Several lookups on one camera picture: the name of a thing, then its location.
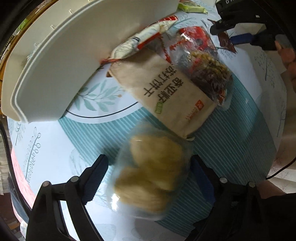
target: pink cloth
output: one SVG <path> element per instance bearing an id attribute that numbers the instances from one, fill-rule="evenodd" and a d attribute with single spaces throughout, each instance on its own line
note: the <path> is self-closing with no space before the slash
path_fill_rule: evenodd
<path id="1" fill-rule="evenodd" d="M 15 151 L 13 148 L 11 150 L 11 159 L 12 159 L 13 170 L 15 172 L 15 177 L 16 177 L 20 192 L 24 196 L 29 206 L 32 208 L 35 202 L 36 196 L 31 190 L 28 182 L 26 181 L 24 174 L 22 173 L 22 170 L 17 161 L 17 157 L 15 155 Z"/>

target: white and red package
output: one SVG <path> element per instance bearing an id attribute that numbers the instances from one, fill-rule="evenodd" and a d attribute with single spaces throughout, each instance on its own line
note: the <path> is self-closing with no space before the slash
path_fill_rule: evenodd
<path id="1" fill-rule="evenodd" d="M 141 32 L 127 39 L 125 42 L 117 46 L 110 54 L 108 59 L 104 59 L 102 63 L 116 62 L 120 59 L 132 56 L 141 50 L 146 44 L 165 33 L 171 26 L 177 22 L 178 18 L 173 15 L 163 18 L 150 26 L 144 28 Z"/>

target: green label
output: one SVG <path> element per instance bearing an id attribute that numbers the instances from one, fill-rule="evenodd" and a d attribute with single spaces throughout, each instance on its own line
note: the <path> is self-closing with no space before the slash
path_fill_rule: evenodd
<path id="1" fill-rule="evenodd" d="M 163 110 L 163 103 L 161 103 L 161 102 L 157 102 L 157 104 L 156 104 L 156 109 L 155 109 L 155 113 L 156 113 L 156 114 L 161 114 L 162 110 Z"/>

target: beige cracker package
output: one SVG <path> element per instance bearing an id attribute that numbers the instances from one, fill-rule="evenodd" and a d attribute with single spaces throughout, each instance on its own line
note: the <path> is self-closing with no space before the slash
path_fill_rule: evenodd
<path id="1" fill-rule="evenodd" d="M 109 73 L 182 138 L 201 127 L 216 107 L 185 74 L 147 48 L 113 63 Z"/>

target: clear plastic bag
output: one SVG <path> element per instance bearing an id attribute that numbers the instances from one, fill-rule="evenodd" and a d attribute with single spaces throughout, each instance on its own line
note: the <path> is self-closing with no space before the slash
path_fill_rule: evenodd
<path id="1" fill-rule="evenodd" d="M 218 61 L 217 49 L 205 29 L 197 26 L 179 29 L 169 49 L 172 64 L 227 109 L 232 97 L 232 72 Z"/>
<path id="2" fill-rule="evenodd" d="M 161 220 L 189 172 L 191 144 L 151 124 L 137 125 L 119 151 L 106 190 L 119 213 Z"/>

